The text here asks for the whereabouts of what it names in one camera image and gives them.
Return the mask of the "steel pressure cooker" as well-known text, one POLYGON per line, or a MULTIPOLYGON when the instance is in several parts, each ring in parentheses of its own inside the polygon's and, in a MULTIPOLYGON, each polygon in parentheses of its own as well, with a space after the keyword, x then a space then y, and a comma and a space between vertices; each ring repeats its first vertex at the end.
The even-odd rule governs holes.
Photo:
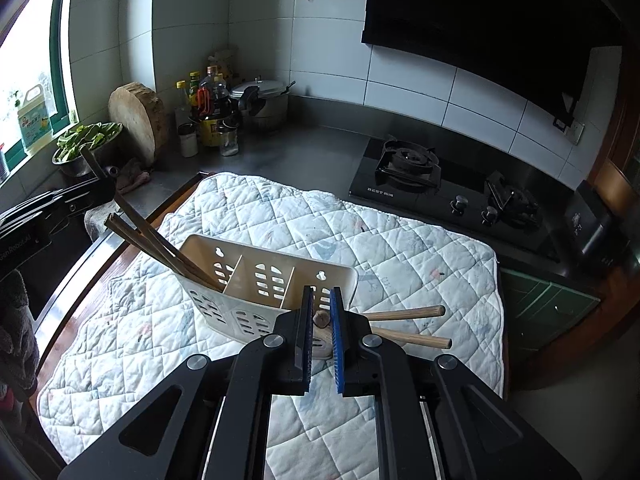
POLYGON ((278 80, 255 78, 238 84, 230 96, 238 104, 244 122, 254 127, 274 127, 284 121, 288 112, 288 96, 296 81, 284 84, 278 80))

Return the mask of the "dark soy sauce bottle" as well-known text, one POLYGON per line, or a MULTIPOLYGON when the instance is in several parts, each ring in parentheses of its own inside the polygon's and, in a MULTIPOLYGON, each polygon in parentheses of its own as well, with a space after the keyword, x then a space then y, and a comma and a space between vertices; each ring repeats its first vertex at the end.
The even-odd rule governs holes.
POLYGON ((209 65, 207 75, 198 86, 196 94, 200 133, 206 148, 222 145, 222 122, 232 113, 232 103, 224 74, 218 65, 209 65))

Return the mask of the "white detergent jug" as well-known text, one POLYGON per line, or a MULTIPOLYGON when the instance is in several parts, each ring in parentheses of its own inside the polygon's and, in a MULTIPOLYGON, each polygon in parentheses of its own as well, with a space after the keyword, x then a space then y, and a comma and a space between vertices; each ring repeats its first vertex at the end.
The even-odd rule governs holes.
POLYGON ((30 88, 17 111, 23 150, 34 156, 53 139, 53 128, 41 84, 30 88))

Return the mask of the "small white cup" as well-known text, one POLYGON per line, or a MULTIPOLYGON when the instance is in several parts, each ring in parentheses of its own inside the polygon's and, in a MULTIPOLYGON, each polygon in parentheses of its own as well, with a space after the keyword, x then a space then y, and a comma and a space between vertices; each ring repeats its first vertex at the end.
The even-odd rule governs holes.
POLYGON ((184 158, 198 154, 198 126, 194 122, 185 122, 178 129, 180 153, 184 158))

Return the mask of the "steel bowl of greens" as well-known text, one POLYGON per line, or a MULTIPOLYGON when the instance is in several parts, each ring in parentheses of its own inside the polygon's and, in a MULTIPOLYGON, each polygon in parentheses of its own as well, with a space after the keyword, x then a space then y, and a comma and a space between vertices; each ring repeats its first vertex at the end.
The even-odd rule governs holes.
POLYGON ((51 162, 67 177, 90 174, 91 168, 82 156, 82 150, 89 150, 99 162, 111 151, 122 130, 124 127, 119 122, 95 122, 71 128, 56 139, 51 162))

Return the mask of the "yellow capped oil bottle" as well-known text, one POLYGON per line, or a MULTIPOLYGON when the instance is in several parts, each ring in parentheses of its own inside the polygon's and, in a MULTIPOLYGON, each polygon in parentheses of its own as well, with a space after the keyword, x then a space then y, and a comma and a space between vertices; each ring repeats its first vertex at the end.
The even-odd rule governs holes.
POLYGON ((184 79, 176 82, 177 106, 175 108, 176 127, 180 128, 191 121, 191 104, 189 100, 188 86, 184 79))

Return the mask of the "black box appliance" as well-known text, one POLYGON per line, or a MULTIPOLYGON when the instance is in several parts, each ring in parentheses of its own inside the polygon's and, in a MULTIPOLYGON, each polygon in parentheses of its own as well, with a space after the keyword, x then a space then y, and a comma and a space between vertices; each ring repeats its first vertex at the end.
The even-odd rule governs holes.
POLYGON ((606 271, 620 262, 629 243, 628 232, 587 181, 576 188, 565 221, 574 247, 590 266, 606 271))

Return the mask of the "small glass jar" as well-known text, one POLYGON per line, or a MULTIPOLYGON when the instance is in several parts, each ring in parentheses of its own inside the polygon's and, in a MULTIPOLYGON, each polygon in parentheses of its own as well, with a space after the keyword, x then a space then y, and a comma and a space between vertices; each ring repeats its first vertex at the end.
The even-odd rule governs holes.
POLYGON ((239 153, 238 129, 222 125, 219 128, 220 154, 224 157, 234 156, 239 153))

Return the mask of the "round wooden cutting board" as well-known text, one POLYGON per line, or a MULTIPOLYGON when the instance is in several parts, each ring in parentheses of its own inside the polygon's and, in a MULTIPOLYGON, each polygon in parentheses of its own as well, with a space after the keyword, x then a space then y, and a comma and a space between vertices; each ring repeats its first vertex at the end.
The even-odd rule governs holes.
POLYGON ((141 82, 130 82, 111 93, 107 110, 111 121, 128 132, 144 162, 153 165, 169 140, 169 122, 160 96, 141 82))

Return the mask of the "green cabinet drawer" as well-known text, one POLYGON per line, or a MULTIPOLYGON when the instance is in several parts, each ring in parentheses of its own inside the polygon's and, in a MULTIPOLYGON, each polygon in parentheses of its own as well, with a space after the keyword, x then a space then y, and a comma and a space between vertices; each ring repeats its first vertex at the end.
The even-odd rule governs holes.
POLYGON ((601 299, 541 278, 501 269, 500 292, 509 339, 537 351, 573 328, 601 299))

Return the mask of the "black range hood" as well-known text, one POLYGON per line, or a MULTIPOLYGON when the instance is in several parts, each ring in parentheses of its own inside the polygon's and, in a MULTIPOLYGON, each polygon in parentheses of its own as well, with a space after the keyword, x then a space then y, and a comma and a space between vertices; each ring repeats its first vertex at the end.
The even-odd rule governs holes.
POLYGON ((620 43, 606 0, 367 0, 362 40, 466 70, 573 118, 592 49, 620 43))

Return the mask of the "white quilted mat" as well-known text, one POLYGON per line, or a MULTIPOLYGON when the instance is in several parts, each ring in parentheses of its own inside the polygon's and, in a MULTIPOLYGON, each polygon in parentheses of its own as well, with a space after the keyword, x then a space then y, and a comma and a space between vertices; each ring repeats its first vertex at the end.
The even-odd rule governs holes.
POLYGON ((38 393, 41 425, 64 460, 78 457, 189 356, 238 353, 239 341, 215 332, 215 322, 231 322, 247 339, 269 332, 265 315, 221 311, 229 296, 287 311, 310 286, 320 307, 339 288, 345 307, 360 314, 441 306, 442 315, 399 321, 395 330, 449 339, 452 353, 491 390, 504 388, 498 258, 479 240, 327 192, 228 172, 205 179, 160 232, 188 248, 218 287, 191 298, 146 255, 111 279, 38 393))

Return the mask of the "white plastic utensil caddy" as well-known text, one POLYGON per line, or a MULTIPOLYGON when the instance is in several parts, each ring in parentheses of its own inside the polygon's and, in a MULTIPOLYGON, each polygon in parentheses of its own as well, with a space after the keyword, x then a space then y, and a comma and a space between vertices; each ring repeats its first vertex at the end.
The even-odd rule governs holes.
POLYGON ((212 330, 241 344, 272 333, 278 315, 299 308, 306 285, 314 293, 314 308, 326 309, 331 288, 341 289, 348 306, 358 282, 348 266, 203 235, 187 237, 180 252, 215 284, 177 276, 194 307, 212 330))

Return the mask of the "black gas stove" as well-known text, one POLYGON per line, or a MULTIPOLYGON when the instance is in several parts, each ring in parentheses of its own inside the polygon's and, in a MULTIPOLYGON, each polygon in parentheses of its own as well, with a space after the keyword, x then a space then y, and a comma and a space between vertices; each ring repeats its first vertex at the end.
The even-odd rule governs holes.
POLYGON ((562 261, 556 219, 570 191, 542 171, 473 141, 469 153, 369 141, 349 194, 469 235, 515 258, 562 261))

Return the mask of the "white wall socket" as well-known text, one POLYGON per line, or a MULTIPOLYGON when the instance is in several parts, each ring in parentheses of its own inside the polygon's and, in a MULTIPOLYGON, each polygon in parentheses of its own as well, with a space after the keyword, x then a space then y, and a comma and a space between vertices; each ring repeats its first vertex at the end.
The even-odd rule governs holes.
POLYGON ((564 136, 567 138, 567 141, 573 145, 578 145, 580 140, 582 140, 582 135, 585 131, 585 124, 575 119, 574 122, 570 126, 568 126, 564 131, 564 136))

